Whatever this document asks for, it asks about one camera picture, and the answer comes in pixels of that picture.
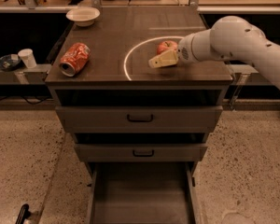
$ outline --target white cup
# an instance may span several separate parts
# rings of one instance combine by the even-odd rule
[[[18,56],[21,58],[27,68],[36,67],[35,56],[31,49],[20,50]]]

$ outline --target drawer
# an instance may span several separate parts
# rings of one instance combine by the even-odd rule
[[[201,161],[207,144],[75,144],[78,158],[84,162],[126,161]]]
[[[184,162],[96,163],[86,223],[196,223],[193,192]]]
[[[209,133],[221,106],[56,108],[69,133]]]

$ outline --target drawer handle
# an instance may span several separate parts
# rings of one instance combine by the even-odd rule
[[[133,150],[133,155],[135,157],[152,157],[155,155],[155,150],[149,150],[149,151],[136,151]]]
[[[129,122],[151,122],[153,120],[153,115],[127,115]]]

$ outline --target white bowl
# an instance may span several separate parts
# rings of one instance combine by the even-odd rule
[[[66,13],[66,18],[74,21],[77,26],[90,26],[100,16],[100,11],[94,7],[79,7]]]

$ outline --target bowl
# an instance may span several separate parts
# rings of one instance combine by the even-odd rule
[[[94,24],[94,20],[100,16],[100,11],[94,7],[79,7],[66,13],[66,18],[74,21],[77,26],[87,27]]]
[[[21,59],[18,55],[10,54],[0,58],[0,70],[13,71],[21,65]]]

